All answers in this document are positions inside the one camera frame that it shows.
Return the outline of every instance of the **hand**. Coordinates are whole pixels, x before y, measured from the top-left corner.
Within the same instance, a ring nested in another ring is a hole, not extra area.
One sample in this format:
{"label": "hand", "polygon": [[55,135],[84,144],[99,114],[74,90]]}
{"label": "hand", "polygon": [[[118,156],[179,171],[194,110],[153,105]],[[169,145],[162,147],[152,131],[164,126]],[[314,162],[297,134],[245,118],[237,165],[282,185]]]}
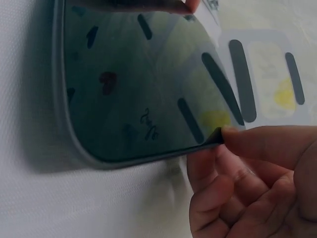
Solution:
{"label": "hand", "polygon": [[71,4],[100,11],[165,11],[176,14],[194,14],[200,0],[69,0]]}
{"label": "hand", "polygon": [[317,237],[317,127],[222,134],[225,145],[188,156],[193,237]]}

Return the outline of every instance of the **white fabric surface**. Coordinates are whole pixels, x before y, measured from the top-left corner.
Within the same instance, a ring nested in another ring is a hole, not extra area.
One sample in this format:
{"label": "white fabric surface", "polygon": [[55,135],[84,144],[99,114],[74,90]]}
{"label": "white fabric surface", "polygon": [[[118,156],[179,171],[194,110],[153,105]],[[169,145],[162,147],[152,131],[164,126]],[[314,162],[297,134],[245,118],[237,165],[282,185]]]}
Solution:
{"label": "white fabric surface", "polygon": [[[226,19],[233,17],[238,24],[241,13],[252,12],[254,1],[224,0],[227,13],[232,13]],[[296,1],[265,2],[283,7]],[[309,42],[300,52],[309,62],[301,64],[301,73],[312,121],[317,123],[316,11],[308,11],[313,5],[303,7],[315,0],[297,2],[301,5],[293,9],[297,19],[303,16],[303,38],[296,40],[301,47]],[[0,0],[0,237],[191,237],[191,190],[181,160],[100,172],[80,168],[67,153],[53,117],[52,17],[53,0]],[[239,22],[246,26],[250,17],[253,14]]]}

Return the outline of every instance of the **handwritten marking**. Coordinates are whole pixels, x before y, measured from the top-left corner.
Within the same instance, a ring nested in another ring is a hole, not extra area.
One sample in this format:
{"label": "handwritten marking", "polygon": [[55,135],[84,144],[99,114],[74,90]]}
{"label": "handwritten marking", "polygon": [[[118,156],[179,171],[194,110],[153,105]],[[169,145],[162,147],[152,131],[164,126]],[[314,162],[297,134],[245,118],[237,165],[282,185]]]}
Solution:
{"label": "handwritten marking", "polygon": [[149,140],[150,136],[152,140],[157,140],[159,134],[157,133],[157,126],[153,125],[153,122],[149,118],[150,110],[148,108],[145,109],[145,114],[141,116],[140,123],[144,124],[148,127],[148,131],[144,137],[145,140]]}

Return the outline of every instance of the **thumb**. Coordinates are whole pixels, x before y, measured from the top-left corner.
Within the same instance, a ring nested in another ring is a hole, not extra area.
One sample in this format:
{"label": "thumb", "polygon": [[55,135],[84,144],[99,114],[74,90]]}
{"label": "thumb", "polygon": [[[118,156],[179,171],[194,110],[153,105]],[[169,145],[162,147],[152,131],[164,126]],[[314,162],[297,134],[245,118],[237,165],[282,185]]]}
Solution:
{"label": "thumb", "polygon": [[317,221],[317,126],[263,126],[238,132],[223,129],[234,154],[294,170],[301,215]]}
{"label": "thumb", "polygon": [[317,140],[317,126],[261,126],[241,132],[223,128],[221,132],[226,147],[234,154],[290,170]]}

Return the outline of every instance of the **gray border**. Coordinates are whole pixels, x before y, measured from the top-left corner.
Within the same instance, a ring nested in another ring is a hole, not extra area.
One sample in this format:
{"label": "gray border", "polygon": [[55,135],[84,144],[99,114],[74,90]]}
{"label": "gray border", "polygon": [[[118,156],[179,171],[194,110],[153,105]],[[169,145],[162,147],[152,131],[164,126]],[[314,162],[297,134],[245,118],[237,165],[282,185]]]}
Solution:
{"label": "gray border", "polygon": [[54,5],[53,18],[53,39],[52,39],[52,80],[53,80],[53,103],[55,117],[60,135],[68,144],[69,149],[84,164],[100,170],[114,170],[125,167],[155,162],[163,159],[173,158],[195,152],[205,148],[211,148],[217,144],[203,144],[182,151],[175,151],[166,154],[153,155],[150,157],[138,158],[131,161],[118,163],[107,163],[99,160],[88,153],[77,139],[70,120],[68,111],[68,100],[65,83],[64,67],[64,22],[65,22],[65,0],[56,0]]}

